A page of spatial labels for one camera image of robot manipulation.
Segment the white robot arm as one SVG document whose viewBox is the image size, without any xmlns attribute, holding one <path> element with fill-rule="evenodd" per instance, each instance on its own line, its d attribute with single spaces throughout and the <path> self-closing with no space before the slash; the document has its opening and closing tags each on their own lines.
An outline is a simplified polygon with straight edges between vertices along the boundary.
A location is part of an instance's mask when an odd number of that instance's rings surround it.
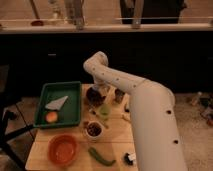
<svg viewBox="0 0 213 171">
<path fill-rule="evenodd" d="M 160 83 L 112 69 L 99 51 L 83 63 L 94 81 L 129 95 L 132 134 L 139 171 L 188 171 L 174 113 L 175 97 Z"/>
</svg>

